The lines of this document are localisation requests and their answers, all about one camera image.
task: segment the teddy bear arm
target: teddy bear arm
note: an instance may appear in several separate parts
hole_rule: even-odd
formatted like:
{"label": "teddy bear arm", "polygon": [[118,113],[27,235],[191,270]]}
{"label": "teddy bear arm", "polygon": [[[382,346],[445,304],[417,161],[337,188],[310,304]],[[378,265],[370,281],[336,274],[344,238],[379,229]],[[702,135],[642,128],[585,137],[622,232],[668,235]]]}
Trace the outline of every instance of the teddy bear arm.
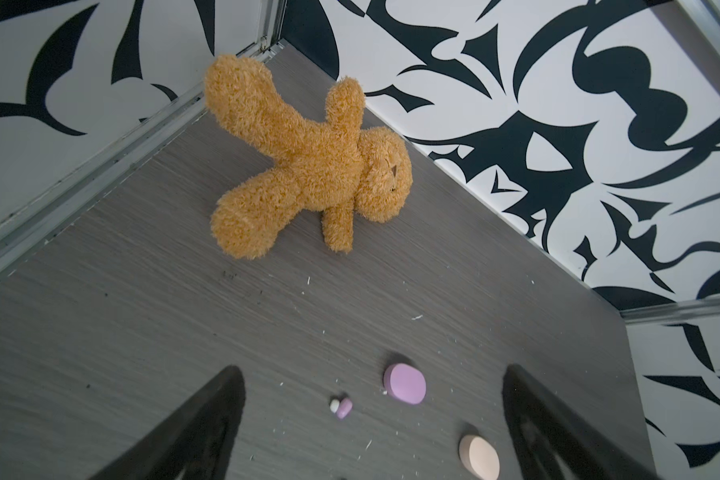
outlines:
{"label": "teddy bear arm", "polygon": [[328,248],[335,252],[352,251],[355,201],[330,206],[322,212],[322,235]]}
{"label": "teddy bear arm", "polygon": [[365,110],[365,93],[354,78],[344,78],[328,91],[326,120],[336,130],[357,141]]}

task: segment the fuzzy fur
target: fuzzy fur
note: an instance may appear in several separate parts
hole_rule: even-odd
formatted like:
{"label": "fuzzy fur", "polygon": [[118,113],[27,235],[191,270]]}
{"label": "fuzzy fur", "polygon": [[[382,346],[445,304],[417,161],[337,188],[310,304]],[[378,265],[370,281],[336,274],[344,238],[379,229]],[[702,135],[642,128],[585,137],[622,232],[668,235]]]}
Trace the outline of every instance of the fuzzy fur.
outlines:
{"label": "fuzzy fur", "polygon": [[400,212],[413,182],[411,160],[389,129],[360,130],[365,95],[355,79],[331,88],[322,123],[284,102],[270,71],[250,58],[219,56],[205,91],[219,125],[275,164],[219,199],[211,231],[229,255],[266,254],[304,209],[322,212],[328,247],[349,252],[355,211],[376,222]]}

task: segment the black and white patterned wall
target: black and white patterned wall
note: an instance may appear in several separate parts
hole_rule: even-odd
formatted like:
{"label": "black and white patterned wall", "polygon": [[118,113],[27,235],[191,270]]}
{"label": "black and white patterned wall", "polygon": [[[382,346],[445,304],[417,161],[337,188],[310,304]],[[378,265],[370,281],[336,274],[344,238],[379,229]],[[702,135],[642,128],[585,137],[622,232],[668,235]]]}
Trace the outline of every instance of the black and white patterned wall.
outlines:
{"label": "black and white patterned wall", "polygon": [[288,0],[284,36],[616,307],[720,293],[720,66],[673,3]]}
{"label": "black and white patterned wall", "polygon": [[720,317],[627,333],[659,475],[720,480]]}
{"label": "black and white patterned wall", "polygon": [[260,0],[0,0],[0,223],[258,38]]}

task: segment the wood grain floor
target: wood grain floor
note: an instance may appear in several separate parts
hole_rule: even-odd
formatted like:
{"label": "wood grain floor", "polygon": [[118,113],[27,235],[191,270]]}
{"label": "wood grain floor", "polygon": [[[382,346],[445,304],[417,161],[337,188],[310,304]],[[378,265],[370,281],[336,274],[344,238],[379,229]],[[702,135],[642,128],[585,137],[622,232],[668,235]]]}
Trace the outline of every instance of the wood grain floor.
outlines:
{"label": "wood grain floor", "polygon": [[[269,66],[320,119],[331,79],[292,47]],[[191,126],[0,284],[0,480],[86,478],[227,364],[248,391],[229,478],[470,478],[470,426],[519,478],[500,401],[512,362],[652,466],[616,312],[411,156],[406,207],[357,218],[351,254],[303,213],[265,258],[234,261],[209,216],[269,161],[209,115]],[[426,375],[420,406],[382,394],[394,355]]]}

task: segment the pink round piece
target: pink round piece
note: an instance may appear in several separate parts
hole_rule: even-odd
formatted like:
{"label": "pink round piece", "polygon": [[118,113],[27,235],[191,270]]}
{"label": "pink round piece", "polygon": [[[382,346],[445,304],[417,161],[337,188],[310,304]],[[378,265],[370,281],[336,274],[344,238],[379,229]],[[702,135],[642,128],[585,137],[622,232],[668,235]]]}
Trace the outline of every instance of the pink round piece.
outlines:
{"label": "pink round piece", "polygon": [[395,363],[384,372],[384,388],[393,398],[416,405],[427,394],[424,375],[410,365]]}
{"label": "pink round piece", "polygon": [[338,410],[336,410],[336,417],[339,420],[343,420],[344,417],[349,415],[349,411],[352,410],[352,400],[344,398],[341,403],[338,404]]}

